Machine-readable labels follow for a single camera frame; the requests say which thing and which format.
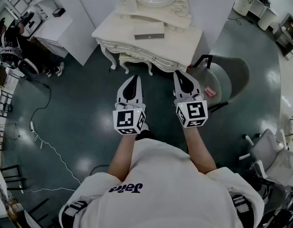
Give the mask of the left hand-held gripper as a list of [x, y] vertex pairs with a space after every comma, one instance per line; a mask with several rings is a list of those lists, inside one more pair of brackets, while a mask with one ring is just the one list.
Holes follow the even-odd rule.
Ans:
[[133, 101], [142, 103], [141, 78], [134, 75], [127, 79], [117, 91], [116, 110], [113, 111], [114, 129], [121, 135], [133, 135], [141, 133], [146, 119], [144, 108], [124, 104], [121, 102]]

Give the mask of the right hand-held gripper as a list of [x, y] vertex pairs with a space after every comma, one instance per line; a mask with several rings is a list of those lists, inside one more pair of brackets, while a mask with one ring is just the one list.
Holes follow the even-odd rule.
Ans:
[[208, 119], [207, 101], [203, 99], [199, 82], [186, 72], [173, 73], [176, 115], [184, 128], [203, 126]]

